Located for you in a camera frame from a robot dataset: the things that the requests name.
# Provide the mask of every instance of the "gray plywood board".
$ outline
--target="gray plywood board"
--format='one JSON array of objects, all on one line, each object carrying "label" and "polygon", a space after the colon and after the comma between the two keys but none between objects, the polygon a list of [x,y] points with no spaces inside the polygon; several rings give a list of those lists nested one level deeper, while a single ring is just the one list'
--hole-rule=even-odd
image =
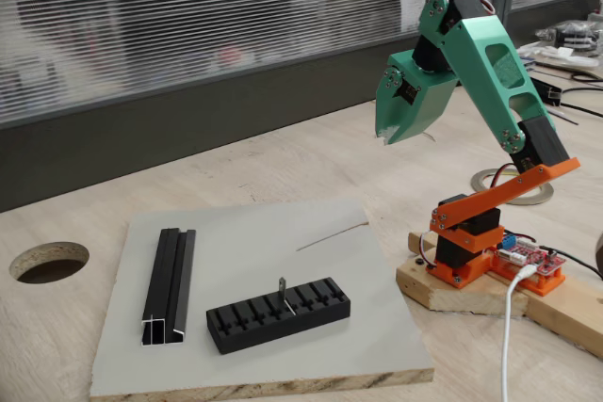
[{"label": "gray plywood board", "polygon": [[[183,344],[143,347],[140,319],[159,232],[168,227],[197,230],[187,337]],[[221,356],[207,331],[205,311],[276,291],[279,277],[290,286],[334,278],[351,300],[350,318]],[[414,377],[404,378],[406,371]],[[331,389],[425,381],[432,377],[432,360],[362,206],[350,200],[309,201],[136,217],[92,374],[92,397],[154,400],[144,394],[168,394],[179,400],[175,390],[181,390],[202,400],[288,393],[261,391],[261,385],[293,380],[288,388],[294,393],[320,390],[300,382],[333,377],[339,385]],[[375,375],[383,381],[350,385],[342,379]],[[245,385],[255,385],[255,393],[242,392]],[[212,388],[221,393],[191,392]]]}]

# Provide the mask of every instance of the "background desk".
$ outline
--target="background desk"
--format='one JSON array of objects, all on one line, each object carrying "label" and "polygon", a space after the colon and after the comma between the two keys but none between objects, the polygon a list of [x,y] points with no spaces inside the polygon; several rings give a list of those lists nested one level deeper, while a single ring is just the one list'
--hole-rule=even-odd
[{"label": "background desk", "polygon": [[[571,96],[574,103],[603,111],[598,93]],[[88,399],[128,221],[140,212],[355,197],[365,206],[393,280],[394,268],[411,254],[408,232],[427,229],[440,200],[470,193],[474,173],[510,159],[462,88],[428,136],[394,146],[384,147],[375,138],[374,110],[373,103],[358,105],[0,214],[0,400]],[[555,195],[545,204],[503,206],[501,221],[593,263],[603,232],[603,122],[578,111],[568,114],[580,125],[554,121],[582,167],[555,181]],[[17,255],[54,241],[86,246],[90,261],[63,281],[28,285],[10,277],[8,267]],[[603,285],[578,265],[569,263],[566,272]],[[503,321],[432,313],[406,302],[434,358],[433,383],[287,401],[498,401]],[[511,337],[513,402],[598,400],[603,394],[603,362],[594,356],[526,319],[512,322]]]}]

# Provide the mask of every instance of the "white usb cable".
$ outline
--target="white usb cable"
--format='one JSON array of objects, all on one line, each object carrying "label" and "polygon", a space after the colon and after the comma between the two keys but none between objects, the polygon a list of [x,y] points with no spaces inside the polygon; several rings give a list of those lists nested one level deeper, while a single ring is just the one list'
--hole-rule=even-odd
[{"label": "white usb cable", "polygon": [[521,268],[509,284],[509,290],[507,291],[507,299],[505,304],[505,335],[502,342],[502,364],[501,364],[501,377],[500,384],[502,387],[502,402],[509,402],[507,396],[507,354],[509,351],[509,327],[511,324],[511,298],[513,290],[516,285],[524,280],[525,278],[531,277],[538,270],[537,265],[528,264]]}]

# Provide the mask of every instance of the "metal pin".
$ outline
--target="metal pin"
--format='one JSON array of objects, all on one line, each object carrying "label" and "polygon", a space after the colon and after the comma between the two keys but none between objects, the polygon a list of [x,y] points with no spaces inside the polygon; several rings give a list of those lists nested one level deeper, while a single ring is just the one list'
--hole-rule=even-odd
[{"label": "metal pin", "polygon": [[285,291],[286,291],[286,280],[285,278],[279,278],[279,295],[281,296],[281,301],[285,300]]},{"label": "metal pin", "polygon": [[293,311],[293,308],[291,308],[291,305],[289,305],[289,302],[286,300],[285,291],[286,291],[286,280],[283,277],[281,277],[279,279],[279,297],[281,298],[281,301],[285,304],[285,306],[289,309],[289,311],[293,315],[297,315],[297,314],[295,314],[295,311]]}]

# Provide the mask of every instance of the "blue component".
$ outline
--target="blue component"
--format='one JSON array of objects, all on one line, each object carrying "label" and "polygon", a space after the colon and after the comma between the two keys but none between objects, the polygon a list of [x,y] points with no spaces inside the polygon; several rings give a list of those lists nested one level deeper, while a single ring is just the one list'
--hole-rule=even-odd
[{"label": "blue component", "polygon": [[514,235],[505,235],[502,238],[503,249],[512,249],[515,245],[517,245],[517,237]]}]

